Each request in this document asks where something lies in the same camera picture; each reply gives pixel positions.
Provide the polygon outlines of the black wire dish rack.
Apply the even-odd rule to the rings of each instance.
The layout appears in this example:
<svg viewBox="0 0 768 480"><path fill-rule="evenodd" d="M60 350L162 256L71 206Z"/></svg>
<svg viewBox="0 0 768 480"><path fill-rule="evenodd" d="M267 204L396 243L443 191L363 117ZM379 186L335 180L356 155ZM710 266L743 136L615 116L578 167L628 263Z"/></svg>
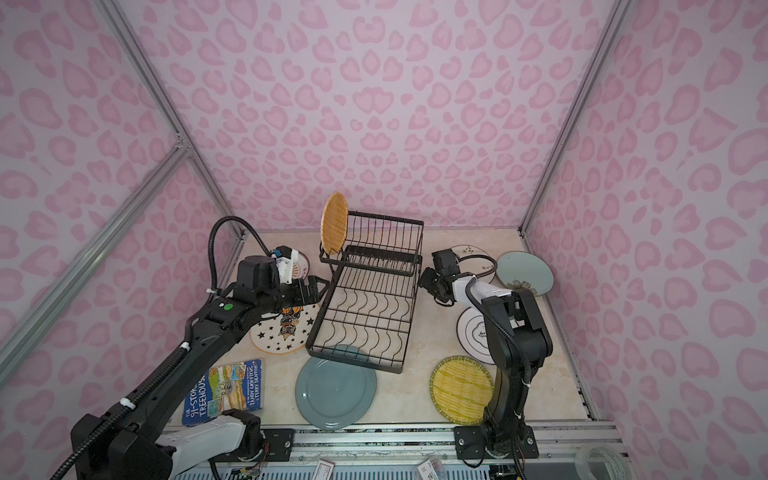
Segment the black wire dish rack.
<svg viewBox="0 0 768 480"><path fill-rule="evenodd" d="M424 222L351 211L341 248L320 248L331 278L306 343L319 359L400 374L416 310Z"/></svg>

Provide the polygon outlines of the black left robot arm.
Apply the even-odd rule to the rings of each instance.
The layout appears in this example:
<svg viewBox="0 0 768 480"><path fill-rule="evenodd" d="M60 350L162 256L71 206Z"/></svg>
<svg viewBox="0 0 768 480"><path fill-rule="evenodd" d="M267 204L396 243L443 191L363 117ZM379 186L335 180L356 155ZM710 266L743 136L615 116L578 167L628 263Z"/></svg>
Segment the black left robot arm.
<svg viewBox="0 0 768 480"><path fill-rule="evenodd" d="M62 479L172 479L220 455L263 460L269 444L258 416L229 408L175 436L163 430L182 401L256 325L290 307L318 303L328 282L310 275L283 282L273 257L249 256L237 279L187 321L181 344L129 394L71 431L72 452L53 473Z"/></svg>

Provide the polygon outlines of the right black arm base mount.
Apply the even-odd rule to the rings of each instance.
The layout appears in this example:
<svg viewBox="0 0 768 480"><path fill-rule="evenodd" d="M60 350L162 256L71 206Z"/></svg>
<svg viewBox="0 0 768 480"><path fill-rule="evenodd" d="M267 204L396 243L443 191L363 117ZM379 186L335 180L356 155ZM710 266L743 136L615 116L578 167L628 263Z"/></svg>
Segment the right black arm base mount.
<svg viewBox="0 0 768 480"><path fill-rule="evenodd" d="M484 425L456 426L452 429L456 456L467 462L513 459L538 459L540 456L533 429L523 425L522 430L511 435L494 437Z"/></svg>

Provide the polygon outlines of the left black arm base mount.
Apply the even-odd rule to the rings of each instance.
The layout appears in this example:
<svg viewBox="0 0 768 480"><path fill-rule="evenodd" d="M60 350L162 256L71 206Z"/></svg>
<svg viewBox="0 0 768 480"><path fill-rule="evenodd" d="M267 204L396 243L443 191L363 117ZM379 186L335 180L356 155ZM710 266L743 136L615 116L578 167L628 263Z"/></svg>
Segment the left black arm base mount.
<svg viewBox="0 0 768 480"><path fill-rule="evenodd" d="M287 462L293 448L296 431L290 428L268 428L247 431L237 448L217 455L215 462Z"/></svg>

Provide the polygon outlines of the orange woven round plate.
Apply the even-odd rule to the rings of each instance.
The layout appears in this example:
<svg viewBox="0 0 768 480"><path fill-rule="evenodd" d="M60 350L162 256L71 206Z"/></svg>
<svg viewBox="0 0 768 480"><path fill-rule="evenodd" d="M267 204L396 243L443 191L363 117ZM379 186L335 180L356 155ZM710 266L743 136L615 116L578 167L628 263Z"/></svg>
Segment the orange woven round plate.
<svg viewBox="0 0 768 480"><path fill-rule="evenodd" d="M327 255L342 251L347 238L349 208L346 197L334 192L325 204L321 218L321 246Z"/></svg>

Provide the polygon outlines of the white plate floral sprigs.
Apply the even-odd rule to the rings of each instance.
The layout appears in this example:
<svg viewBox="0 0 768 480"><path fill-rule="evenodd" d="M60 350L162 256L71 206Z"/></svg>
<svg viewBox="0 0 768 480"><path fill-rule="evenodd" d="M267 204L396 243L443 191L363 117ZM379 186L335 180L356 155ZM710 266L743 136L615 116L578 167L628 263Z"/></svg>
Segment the white plate floral sprigs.
<svg viewBox="0 0 768 480"><path fill-rule="evenodd" d="M459 244L451 248L458 257L458 267L462 274L473 274L478 279L492 281L496 270L496 260L479 247Z"/></svg>

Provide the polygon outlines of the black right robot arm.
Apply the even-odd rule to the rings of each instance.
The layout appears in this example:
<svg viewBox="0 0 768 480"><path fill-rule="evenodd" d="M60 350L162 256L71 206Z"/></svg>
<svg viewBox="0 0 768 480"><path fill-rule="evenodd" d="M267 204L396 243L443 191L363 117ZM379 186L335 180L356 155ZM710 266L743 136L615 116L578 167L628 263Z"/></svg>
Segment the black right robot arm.
<svg viewBox="0 0 768 480"><path fill-rule="evenodd" d="M454 428L456 456L477 468L486 459L511 459L518 467L540 455L533 428L525 421L532 381L553 353L553 341L533 293L503 289L463 272L453 250L432 254L433 265L419 278L438 304L462 303L479 312L496 379L482 420Z"/></svg>

